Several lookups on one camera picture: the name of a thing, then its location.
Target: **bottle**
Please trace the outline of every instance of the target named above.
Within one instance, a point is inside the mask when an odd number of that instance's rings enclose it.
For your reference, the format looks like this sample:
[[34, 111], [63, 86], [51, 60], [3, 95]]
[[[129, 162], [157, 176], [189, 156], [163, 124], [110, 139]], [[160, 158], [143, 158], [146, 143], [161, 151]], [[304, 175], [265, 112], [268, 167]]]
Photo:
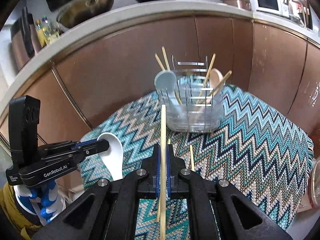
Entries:
[[46, 16], [43, 16], [42, 18], [42, 29], [44, 31], [45, 42], [47, 45], [59, 38], [59, 33], [54, 27], [53, 22], [48, 20]]
[[40, 19], [36, 20], [36, 31], [37, 31], [37, 35], [38, 35], [38, 39], [39, 39], [40, 45], [43, 48], [43, 47], [46, 46], [46, 42], [45, 42], [44, 31], [43, 31]]

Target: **glove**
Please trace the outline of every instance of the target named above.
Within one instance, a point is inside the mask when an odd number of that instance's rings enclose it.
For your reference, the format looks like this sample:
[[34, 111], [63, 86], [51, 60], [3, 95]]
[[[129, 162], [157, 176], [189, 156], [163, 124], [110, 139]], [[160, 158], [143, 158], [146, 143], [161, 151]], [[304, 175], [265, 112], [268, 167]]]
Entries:
[[19, 205], [28, 213], [36, 215], [43, 226], [61, 213], [63, 204], [54, 180], [37, 189], [24, 185], [13, 186]]

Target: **spoon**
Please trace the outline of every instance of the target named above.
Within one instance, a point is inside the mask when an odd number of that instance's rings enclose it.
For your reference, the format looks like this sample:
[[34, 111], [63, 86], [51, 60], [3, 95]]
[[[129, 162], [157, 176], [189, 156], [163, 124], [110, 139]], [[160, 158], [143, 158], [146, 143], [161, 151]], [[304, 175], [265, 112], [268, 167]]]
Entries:
[[123, 179], [123, 148], [120, 140], [110, 132], [100, 134], [97, 140], [101, 139], [105, 139], [109, 142], [109, 149], [98, 153], [101, 160], [110, 171], [113, 180]]

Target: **countertop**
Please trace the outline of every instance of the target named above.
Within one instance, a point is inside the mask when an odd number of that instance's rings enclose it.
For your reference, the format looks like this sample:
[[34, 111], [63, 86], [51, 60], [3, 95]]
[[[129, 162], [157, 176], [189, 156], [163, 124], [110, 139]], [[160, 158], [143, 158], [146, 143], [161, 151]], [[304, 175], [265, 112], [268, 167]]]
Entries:
[[69, 47], [74, 42], [82, 39], [83, 37], [94, 33], [107, 26], [117, 24], [124, 20], [134, 19], [136, 17], [152, 15], [164, 12], [179, 12], [179, 11], [213, 11], [223, 12], [232, 15], [238, 15], [251, 19], [258, 19], [265, 22], [270, 22], [276, 25], [280, 25], [289, 28], [297, 33], [308, 37], [313, 42], [320, 44], [320, 37], [313, 32], [310, 32], [294, 23], [288, 22], [285, 19], [268, 15], [261, 12], [250, 12], [243, 9], [238, 9], [233, 6], [229, 6], [222, 3], [215, 3], [210, 1], [190, 1], [190, 0], [166, 0], [148, 2], [142, 4], [134, 4], [118, 9], [114, 9], [100, 16], [92, 18], [76, 27], [68, 30], [57, 41], [42, 49], [35, 57], [33, 57], [19, 72], [14, 82], [9, 87], [8, 91], [4, 95], [4, 98], [0, 101], [0, 113], [4, 113], [9, 101], [13, 98], [19, 88], [29, 79], [34, 72], [36, 72], [44, 63], [50, 60], [53, 56], [60, 51]]

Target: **chevron pattern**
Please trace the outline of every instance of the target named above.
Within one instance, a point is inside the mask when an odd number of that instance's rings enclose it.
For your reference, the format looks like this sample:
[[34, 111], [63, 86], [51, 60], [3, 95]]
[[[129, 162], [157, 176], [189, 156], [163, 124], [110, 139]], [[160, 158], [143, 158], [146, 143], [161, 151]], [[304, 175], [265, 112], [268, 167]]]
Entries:
[[[226, 85], [225, 118], [211, 134], [178, 133], [167, 129], [177, 157], [190, 167], [189, 145], [195, 169], [203, 178], [228, 179], [273, 221], [287, 229], [304, 195], [313, 143], [303, 130], [240, 88]], [[103, 132], [117, 135], [124, 149], [123, 173], [140, 168], [160, 141], [160, 106], [156, 92], [131, 102], [86, 134], [82, 141]], [[111, 179], [99, 156], [81, 164], [84, 186], [100, 178]], [[158, 239], [157, 200], [140, 200], [136, 239]], [[166, 237], [189, 239], [185, 200], [167, 202]]]

